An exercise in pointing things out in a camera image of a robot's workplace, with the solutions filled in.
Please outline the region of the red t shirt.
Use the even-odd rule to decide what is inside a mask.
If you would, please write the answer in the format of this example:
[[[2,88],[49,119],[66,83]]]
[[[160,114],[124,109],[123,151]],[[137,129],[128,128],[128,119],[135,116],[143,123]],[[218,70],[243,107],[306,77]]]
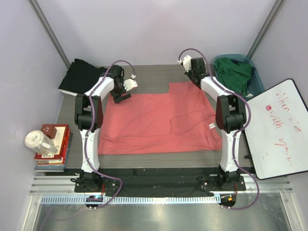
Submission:
[[[209,99],[191,82],[170,83],[167,93],[133,94],[119,104],[109,97],[98,154],[219,151],[214,122]]]

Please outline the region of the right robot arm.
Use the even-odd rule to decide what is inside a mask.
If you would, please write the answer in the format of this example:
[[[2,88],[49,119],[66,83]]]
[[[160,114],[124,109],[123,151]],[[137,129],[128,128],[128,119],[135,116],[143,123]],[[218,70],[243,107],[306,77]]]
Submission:
[[[216,125],[222,135],[222,157],[218,166],[217,187],[223,191],[246,190],[237,166],[240,135],[236,135],[246,123],[245,103],[215,77],[206,75],[203,58],[187,55],[183,58],[182,65],[191,82],[216,100]]]

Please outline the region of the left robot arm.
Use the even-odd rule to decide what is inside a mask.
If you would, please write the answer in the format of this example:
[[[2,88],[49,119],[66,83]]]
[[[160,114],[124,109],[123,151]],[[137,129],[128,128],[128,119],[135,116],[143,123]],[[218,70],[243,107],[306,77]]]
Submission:
[[[111,66],[98,82],[86,93],[75,97],[75,124],[82,139],[82,166],[79,177],[71,179],[75,192],[97,192],[102,188],[103,178],[98,160],[98,139],[103,124],[102,101],[111,94],[115,103],[131,97],[129,90],[138,86],[135,75],[124,80],[124,69]]]

